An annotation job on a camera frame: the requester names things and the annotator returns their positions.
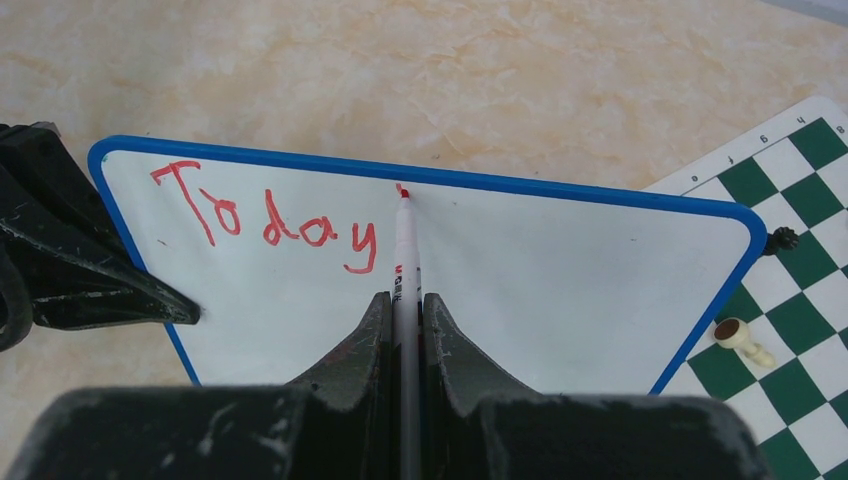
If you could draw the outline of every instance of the white square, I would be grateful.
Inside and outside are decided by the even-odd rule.
[[[839,335],[802,353],[798,360],[828,401],[848,390],[848,348]]]
[[[758,444],[786,428],[786,423],[780,418],[759,383],[750,385],[724,403],[745,420]]]
[[[692,198],[706,198],[707,200],[721,200],[723,202],[733,202],[733,196],[724,188],[724,185],[719,181],[718,177],[710,179],[707,183],[699,186],[685,195]]]
[[[692,371],[692,367],[686,362],[680,365],[680,368],[677,369],[677,372],[671,377],[668,385],[663,388],[661,393],[663,395],[709,397],[704,385],[701,384],[701,381],[695,376],[695,372]]]
[[[745,285],[763,312],[768,312],[801,291],[776,256],[757,260],[742,279],[742,285]]]
[[[839,268],[848,265],[848,210],[840,210],[810,231]]]
[[[848,207],[848,155],[842,155],[819,169],[819,176],[842,206]]]
[[[754,160],[778,190],[783,190],[814,172],[810,162],[788,138],[754,155]]]
[[[789,202],[783,198],[783,195],[772,195],[755,205],[752,210],[763,219],[769,232],[775,231],[778,227],[789,227],[798,235],[807,231],[807,225],[789,206]]]
[[[715,327],[715,322],[710,322],[710,326],[707,327],[707,330],[704,332],[703,335],[701,335],[701,338],[699,338],[698,341],[695,342],[695,346],[692,347],[692,350],[690,350],[689,353],[686,354],[686,360],[689,360],[695,355],[703,352],[704,350],[709,348],[710,345],[715,344],[715,340],[713,340],[713,331],[715,330]]]
[[[801,448],[820,472],[848,460],[848,427],[829,403],[789,426]]]
[[[848,278],[841,271],[814,283],[804,294],[834,330],[848,328]]]
[[[742,359],[742,363],[748,367],[748,370],[758,381],[795,358],[795,353],[786,346],[780,334],[777,333],[777,330],[774,329],[774,326],[765,315],[757,317],[748,323],[748,328],[751,330],[751,341],[762,345],[767,352],[774,355],[774,359],[777,362],[774,368],[760,367],[745,358],[745,355],[739,353],[739,350],[736,350],[736,354]]]

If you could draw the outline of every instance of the blue whiteboard frame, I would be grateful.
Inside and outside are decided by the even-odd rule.
[[[124,245],[127,247],[130,258],[136,267],[145,271],[147,271],[147,268],[144,265],[144,260],[138,253],[138,248],[130,236],[126,222],[124,222],[121,212],[118,210],[118,206],[115,203],[115,198],[112,196],[112,192],[109,190],[109,185],[106,183],[106,179],[103,176],[102,165],[108,160],[109,152],[113,151],[155,153],[177,157],[196,158],[200,160],[219,160],[245,165],[282,167],[313,172],[382,178],[401,182],[429,183],[450,187],[512,193],[516,195],[559,198],[563,200],[603,203],[608,205],[663,210],[688,213],[692,215],[724,217],[738,220],[745,225],[751,235],[751,241],[745,251],[745,254],[739,260],[736,267],[734,267],[718,294],[712,302],[710,302],[707,310],[703,313],[692,331],[677,349],[677,352],[660,374],[659,378],[654,383],[654,386],[651,388],[649,392],[650,394],[658,394],[662,392],[663,388],[665,388],[671,380],[671,377],[686,360],[686,356],[689,351],[692,350],[692,347],[695,346],[695,343],[709,327],[710,322],[729,300],[736,287],[742,282],[742,277],[760,257],[767,236],[766,227],[760,217],[749,208],[736,203],[703,200],[698,198],[685,198],[658,193],[616,190],[605,187],[588,187],[583,185],[572,185],[525,178],[439,170],[426,167],[413,167],[407,165],[348,160],[332,157],[318,157],[314,155],[272,152],[239,147],[225,147],[174,140],[160,140],[146,137],[124,135],[108,137],[97,142],[91,147],[91,150],[88,153],[88,168],[97,189],[100,191],[103,202],[106,204],[106,209],[109,211],[109,215],[115,222],[118,233],[120,234]],[[170,324],[165,324],[165,329],[174,344],[174,348],[176,349],[191,382],[195,385],[200,385],[200,380],[197,378],[197,374],[191,364],[191,359],[189,359],[188,354],[183,348],[179,335],[177,335],[177,331],[174,329],[173,325]]]

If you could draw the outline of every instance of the red marker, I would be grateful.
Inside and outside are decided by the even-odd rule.
[[[421,476],[421,405],[418,385],[418,317],[421,266],[409,192],[397,184],[395,288],[392,295],[394,347],[400,348],[400,478]]]

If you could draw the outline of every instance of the red ink mark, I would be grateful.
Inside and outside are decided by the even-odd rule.
[[[265,189],[265,209],[268,211],[268,218],[270,219],[270,223],[265,227],[265,231],[262,232],[262,236],[265,238],[265,241],[270,243],[271,245],[277,245],[280,243],[280,239],[283,235],[291,238],[292,240],[297,240],[300,238],[300,235],[296,233],[291,233],[288,228],[286,228],[285,222],[283,222],[282,217],[280,217],[280,212],[277,211],[277,206],[274,205],[274,197],[271,195],[271,190]]]
[[[353,251],[361,252],[365,249],[365,247],[370,245],[370,250],[368,250],[368,265],[365,268],[350,268],[349,265],[345,264],[345,270],[350,273],[371,273],[371,270],[374,270],[374,260],[377,258],[377,235],[374,233],[374,224],[369,223],[368,227],[365,228],[365,236],[362,237],[362,241],[358,241],[359,238],[359,224],[353,224]],[[399,272],[400,266],[395,267],[395,271]]]
[[[306,234],[307,230],[312,227],[321,227],[321,237],[318,240],[312,240],[309,238],[309,235]],[[308,222],[304,223],[300,226],[300,235],[303,236],[303,240],[312,245],[313,247],[320,247],[324,245],[327,239],[335,240],[339,238],[338,234],[333,231],[333,225],[330,224],[330,220],[327,217],[321,218],[313,218]]]
[[[174,178],[177,180],[177,184],[179,184],[180,190],[183,192],[183,197],[185,197],[186,202],[188,202],[188,206],[191,207],[191,211],[194,212],[194,216],[197,217],[200,224],[203,225],[203,231],[206,232],[206,238],[209,239],[209,244],[214,247],[215,237],[212,236],[212,230],[209,229],[209,225],[206,223],[206,220],[203,219],[203,215],[200,214],[200,210],[197,209],[197,205],[194,204],[194,200],[191,199],[191,195],[188,193],[188,188],[185,186],[183,177],[180,175],[180,169],[183,167],[192,167],[200,170],[200,162],[195,162],[193,160],[181,160],[179,162],[169,163],[167,167],[162,167],[159,170],[150,172],[150,176],[153,177],[153,181],[156,182],[156,185],[162,185],[162,179],[160,177],[169,173],[174,174]]]
[[[241,232],[241,222],[239,222],[238,214],[236,213],[236,202],[230,200],[219,200],[206,193],[206,190],[202,188],[199,188],[198,190],[200,190],[200,193],[206,197],[206,200],[209,200],[215,205],[215,215],[218,216],[218,222],[221,224],[221,227],[230,235],[238,235]],[[229,212],[230,217],[233,219],[233,228],[230,228],[227,225],[227,222],[224,221],[222,210]]]

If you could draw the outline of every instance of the black chess piece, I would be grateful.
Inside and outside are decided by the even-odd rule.
[[[763,256],[774,255],[780,250],[792,250],[798,246],[798,234],[789,227],[780,227],[770,233],[763,248]]]

